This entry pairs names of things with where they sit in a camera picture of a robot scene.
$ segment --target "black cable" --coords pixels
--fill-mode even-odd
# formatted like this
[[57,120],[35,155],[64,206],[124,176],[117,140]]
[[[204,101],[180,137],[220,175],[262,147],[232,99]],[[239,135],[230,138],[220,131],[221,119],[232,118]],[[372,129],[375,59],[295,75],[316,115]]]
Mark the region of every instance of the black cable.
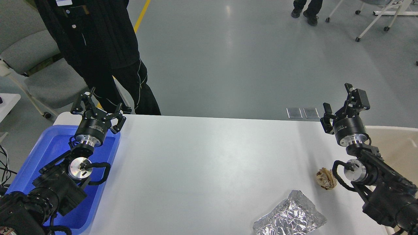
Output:
[[52,232],[60,231],[60,232],[64,232],[67,235],[72,235],[71,229],[66,226],[55,225],[55,226],[48,226],[47,228],[51,230]]
[[70,137],[70,139],[68,140],[68,145],[70,145],[70,148],[73,148],[78,143],[79,142],[75,139],[74,136]]
[[[6,154],[6,150],[3,148],[3,146],[1,146],[0,145],[0,149],[2,150],[2,154],[6,157],[6,164],[4,164],[3,162],[2,162],[2,164],[4,165],[4,167],[6,168],[6,170],[8,171],[8,161],[7,161],[7,159],[8,159],[8,156],[7,156],[7,154]],[[3,171],[3,175],[2,175],[2,177],[1,177],[1,181],[3,182],[1,185],[3,185],[8,179],[10,179],[10,177],[11,177],[11,174],[9,175],[9,177],[7,177],[6,176],[6,181],[4,180],[4,176],[6,175],[6,170],[4,170]]]
[[399,231],[395,232],[392,235],[401,235],[405,230],[403,230],[403,228],[401,228]]
[[346,169],[349,168],[349,167],[351,167],[351,165],[349,165],[349,164],[347,164],[347,163],[345,163],[343,161],[338,161],[337,160],[337,161],[334,162],[334,165],[332,166],[332,174],[334,175],[334,177],[337,179],[337,181],[340,183],[341,186],[343,186],[347,190],[350,190],[350,191],[353,191],[353,192],[357,192],[355,188],[352,188],[352,187],[348,186],[344,182],[344,180],[341,179],[341,177],[338,175],[338,173],[337,173],[338,165],[341,165],[341,166],[343,166]]
[[55,219],[56,217],[57,217],[57,214],[56,214],[56,211],[55,211],[55,213],[53,213],[53,214],[51,215],[51,218],[49,219],[49,226],[50,226],[50,227],[53,227],[53,226],[54,226],[54,219]]
[[85,169],[89,169],[89,168],[93,168],[93,167],[96,167],[96,168],[104,167],[104,173],[103,173],[103,177],[102,177],[101,180],[90,181],[89,185],[100,185],[100,184],[104,183],[107,180],[107,177],[109,176],[110,164],[108,162],[101,162],[101,163],[95,162],[95,163],[92,163],[92,164],[86,164],[84,166]]
[[16,173],[16,172],[14,172],[14,171],[12,171],[12,170],[9,170],[9,169],[6,169],[6,168],[3,168],[3,167],[0,167],[0,170],[8,171],[8,172],[10,172],[10,173],[13,173],[13,174],[17,175],[17,173]]

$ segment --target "chair leg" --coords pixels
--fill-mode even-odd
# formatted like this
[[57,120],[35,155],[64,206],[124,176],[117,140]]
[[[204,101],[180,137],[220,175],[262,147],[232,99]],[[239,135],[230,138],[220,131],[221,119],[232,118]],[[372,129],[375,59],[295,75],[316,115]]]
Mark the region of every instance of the chair leg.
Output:
[[56,117],[58,117],[59,113],[57,113],[53,108],[49,107],[48,105],[42,103],[41,101],[39,101],[38,99],[36,99],[35,97],[32,96],[32,99],[34,99],[36,102],[40,103],[41,105],[43,105],[46,109],[48,109],[49,112],[51,112],[52,114],[54,114]]
[[399,15],[400,9],[402,8],[402,5],[399,5],[398,9],[396,10],[395,16],[393,17],[392,21],[390,22],[388,27],[384,27],[384,31],[389,31],[390,27],[392,27],[393,22],[396,20],[396,17]]
[[360,10],[356,10],[356,15],[360,14],[360,12],[363,10],[364,3],[360,6]]
[[22,84],[15,78],[13,77],[11,74],[8,75],[8,77],[10,78],[10,80],[12,80],[25,94],[26,96],[29,98],[29,100],[32,102],[33,106],[36,108],[36,110],[39,112],[40,115],[45,116],[45,112],[42,112],[42,110],[39,108],[39,106],[36,104],[36,102],[42,104],[43,106],[45,106],[45,108],[47,108],[51,113],[53,113],[54,115],[58,116],[59,114],[53,110],[52,108],[48,107],[47,105],[43,104],[42,102],[40,102],[39,100],[37,100],[35,97],[33,97],[25,87],[22,86]]
[[393,8],[392,3],[395,2],[395,1],[396,0],[392,0],[389,4],[387,4],[383,8],[382,12],[369,24],[369,26],[363,31],[363,33],[361,33],[360,36],[358,36],[356,38],[356,42],[359,42],[360,41],[360,39],[362,38],[362,36],[364,36],[367,33],[367,31],[376,23],[376,21],[383,15],[383,13],[385,11],[387,11],[389,8]]
[[329,19],[331,18],[331,16],[334,14],[334,12],[337,10],[337,8],[341,5],[341,3],[344,0],[340,0],[340,2],[337,4],[337,6],[334,8],[334,10],[332,10],[331,14],[329,14],[328,18],[325,20],[325,22],[329,22]]

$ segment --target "black shoe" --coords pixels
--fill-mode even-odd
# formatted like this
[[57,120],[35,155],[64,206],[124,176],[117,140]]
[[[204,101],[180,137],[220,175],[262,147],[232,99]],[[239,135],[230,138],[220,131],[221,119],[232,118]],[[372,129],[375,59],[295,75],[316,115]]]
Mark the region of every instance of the black shoe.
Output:
[[290,14],[293,18],[298,18],[301,15],[302,9],[296,10],[293,9],[292,13]]
[[304,11],[303,16],[308,18],[308,24],[310,24],[312,26],[317,26],[318,25],[318,17],[316,15],[310,16],[306,13],[306,11]]

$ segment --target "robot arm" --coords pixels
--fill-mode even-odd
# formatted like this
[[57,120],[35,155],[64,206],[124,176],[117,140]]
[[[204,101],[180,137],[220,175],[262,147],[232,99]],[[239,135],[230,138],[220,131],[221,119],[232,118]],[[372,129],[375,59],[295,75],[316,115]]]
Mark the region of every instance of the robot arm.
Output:
[[[29,194],[11,192],[0,199],[0,234],[49,235],[63,231],[70,235],[69,228],[54,225],[56,214],[64,216],[76,208],[87,197],[84,192],[87,185],[107,180],[110,164],[92,163],[89,157],[95,147],[103,144],[107,130],[119,132],[126,117],[120,112],[121,104],[114,114],[96,108],[91,99],[93,92],[94,88],[80,95],[71,109],[72,114],[80,114],[83,119],[72,137],[75,140],[70,139],[70,150],[39,170],[41,175],[33,181],[35,188]],[[112,126],[114,118],[118,123]],[[90,174],[97,167],[105,168],[103,177],[90,181]],[[50,225],[44,226],[48,219]]]
[[[335,135],[340,146],[346,147],[347,154],[356,158],[346,163],[335,161],[333,175],[344,188],[359,194],[364,201],[363,212],[378,224],[398,225],[401,232],[418,235],[418,201],[415,198],[418,188],[384,163],[379,149],[371,146],[359,116],[362,110],[370,109],[366,92],[353,89],[348,83],[345,87],[348,96],[344,106],[333,115],[331,106],[324,103],[321,124],[326,133]],[[344,175],[353,187],[338,175],[338,166],[344,167]],[[373,191],[367,187],[371,185],[376,186]]]

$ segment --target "crumpled paper ball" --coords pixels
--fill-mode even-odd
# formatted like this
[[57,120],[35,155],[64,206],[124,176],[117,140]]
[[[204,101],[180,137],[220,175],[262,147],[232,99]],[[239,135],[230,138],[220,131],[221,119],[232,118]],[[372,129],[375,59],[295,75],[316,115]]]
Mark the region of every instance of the crumpled paper ball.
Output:
[[322,167],[316,173],[316,182],[324,189],[333,189],[337,186],[337,179],[332,175],[332,172]]

